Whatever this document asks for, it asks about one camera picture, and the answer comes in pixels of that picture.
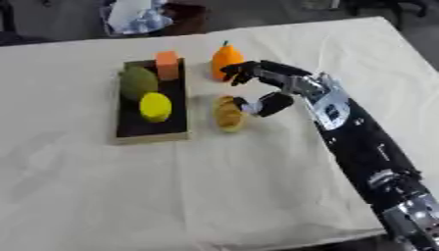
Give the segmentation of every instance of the black robot arm segment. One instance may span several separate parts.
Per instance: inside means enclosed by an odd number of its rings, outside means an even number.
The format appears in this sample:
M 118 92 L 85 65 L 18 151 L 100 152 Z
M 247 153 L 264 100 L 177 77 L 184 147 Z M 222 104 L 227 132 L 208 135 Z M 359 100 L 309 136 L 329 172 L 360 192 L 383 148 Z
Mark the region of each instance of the black robot arm segment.
M 390 236 L 419 251 L 439 251 L 439 205 L 421 183 L 420 172 L 337 80 L 268 61 L 223 71 L 228 79 L 235 76 L 233 85 L 257 77 L 280 89 L 254 106 L 235 99 L 238 107 L 254 115 L 271 115 L 292 105 L 292 97 L 285 102 L 285 96 L 303 98 L 328 150 Z M 268 108 L 269 113 L 261 113 Z

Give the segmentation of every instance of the green fruit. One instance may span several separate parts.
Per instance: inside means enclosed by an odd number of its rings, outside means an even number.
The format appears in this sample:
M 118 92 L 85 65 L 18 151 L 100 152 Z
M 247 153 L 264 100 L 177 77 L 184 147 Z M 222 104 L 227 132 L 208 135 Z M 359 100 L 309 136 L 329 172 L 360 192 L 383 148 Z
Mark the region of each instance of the green fruit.
M 132 101 L 139 101 L 148 92 L 159 90 L 159 81 L 154 73 L 141 67 L 128 67 L 120 73 L 121 93 Z

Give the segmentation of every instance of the gray carpet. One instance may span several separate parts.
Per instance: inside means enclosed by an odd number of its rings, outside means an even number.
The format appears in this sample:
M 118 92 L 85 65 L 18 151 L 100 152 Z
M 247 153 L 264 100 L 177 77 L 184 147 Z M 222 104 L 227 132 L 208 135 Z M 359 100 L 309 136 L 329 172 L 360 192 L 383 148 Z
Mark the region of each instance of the gray carpet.
M 104 37 L 98 15 L 101 0 L 52 0 L 53 6 L 43 7 L 39 0 L 11 0 L 16 7 L 20 34 L 44 36 L 54 40 L 80 40 Z M 426 18 L 413 12 L 405 13 L 402 34 L 419 53 L 439 70 L 439 2 L 430 0 Z M 207 31 L 242 26 L 281 25 L 349 19 L 344 10 L 307 11 L 301 0 L 183 0 L 212 10 Z M 362 17 L 383 16 L 393 21 L 388 10 L 365 10 Z

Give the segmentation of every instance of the white table surface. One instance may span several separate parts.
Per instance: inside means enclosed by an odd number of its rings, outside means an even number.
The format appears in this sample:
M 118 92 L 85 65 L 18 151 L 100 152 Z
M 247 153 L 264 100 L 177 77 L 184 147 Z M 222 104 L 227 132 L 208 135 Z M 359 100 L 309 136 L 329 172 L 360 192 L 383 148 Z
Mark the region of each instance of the white table surface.
M 381 18 L 3 47 L 0 249 L 261 250 L 381 232 L 300 101 L 217 130 L 215 97 L 272 90 L 208 79 L 226 39 L 246 60 L 341 79 L 439 194 L 439 77 Z M 191 139 L 112 145 L 118 70 L 163 50 L 186 59 Z

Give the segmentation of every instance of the orange block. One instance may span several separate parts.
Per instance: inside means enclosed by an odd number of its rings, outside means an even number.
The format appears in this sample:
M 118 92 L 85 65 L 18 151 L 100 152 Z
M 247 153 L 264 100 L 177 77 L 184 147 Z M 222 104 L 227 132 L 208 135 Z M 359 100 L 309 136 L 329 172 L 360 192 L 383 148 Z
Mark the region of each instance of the orange block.
M 174 51 L 157 53 L 156 66 L 160 80 L 168 81 L 178 78 L 178 57 Z

